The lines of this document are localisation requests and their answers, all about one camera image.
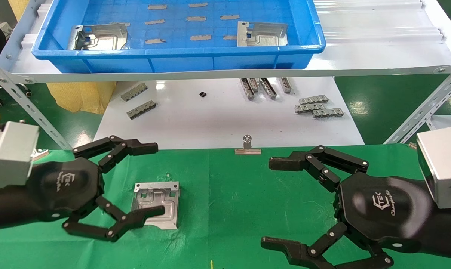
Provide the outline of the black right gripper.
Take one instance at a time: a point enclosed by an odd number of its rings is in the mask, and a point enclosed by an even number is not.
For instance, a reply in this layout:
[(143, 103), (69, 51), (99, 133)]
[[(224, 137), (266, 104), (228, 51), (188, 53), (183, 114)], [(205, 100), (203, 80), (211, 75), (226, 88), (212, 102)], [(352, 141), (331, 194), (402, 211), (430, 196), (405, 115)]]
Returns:
[[(329, 166), (352, 176), (341, 182)], [(270, 170), (304, 170), (327, 191), (339, 191), (343, 223), (332, 226), (311, 246), (265, 236), (261, 247), (282, 252), (289, 264), (308, 269), (389, 269), (394, 260), (382, 248), (404, 253), (435, 251), (431, 223), (436, 206), (427, 184), (398, 176), (369, 176), (365, 174), (368, 167), (365, 160), (323, 145), (293, 151), (288, 157), (271, 157)], [(344, 235), (371, 257), (338, 265), (328, 262), (323, 254)]]

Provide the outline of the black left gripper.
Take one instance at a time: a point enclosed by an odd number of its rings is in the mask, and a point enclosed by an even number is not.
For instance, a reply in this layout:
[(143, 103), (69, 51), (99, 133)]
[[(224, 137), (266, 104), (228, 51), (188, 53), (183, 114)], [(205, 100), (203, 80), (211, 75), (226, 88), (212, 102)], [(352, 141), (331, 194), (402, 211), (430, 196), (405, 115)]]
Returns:
[[(116, 242), (127, 231), (144, 226), (146, 220), (162, 216), (162, 205), (125, 213), (101, 196), (104, 179), (101, 173), (111, 171), (128, 155), (155, 154), (157, 143), (141, 143), (137, 139), (106, 137), (72, 150), (75, 160), (46, 162), (34, 165), (29, 176), (29, 195), (39, 208), (37, 219), (51, 222), (68, 218), (63, 229), (70, 235), (102, 241)], [(98, 165), (92, 157), (106, 153)], [(80, 223), (96, 208), (111, 216), (116, 222), (110, 228)]]

